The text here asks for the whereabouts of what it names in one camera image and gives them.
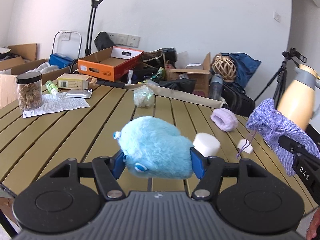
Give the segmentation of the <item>right hand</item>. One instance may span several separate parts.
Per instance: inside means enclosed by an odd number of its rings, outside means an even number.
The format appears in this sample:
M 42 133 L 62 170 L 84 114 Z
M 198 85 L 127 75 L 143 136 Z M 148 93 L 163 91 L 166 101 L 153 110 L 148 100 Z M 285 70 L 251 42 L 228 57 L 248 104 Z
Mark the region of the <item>right hand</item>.
M 307 240 L 312 240 L 319 235 L 319 233 L 317 232 L 319 225 L 320 225 L 320 208 L 318 208 L 317 211 L 313 214 L 313 218 L 306 232 Z

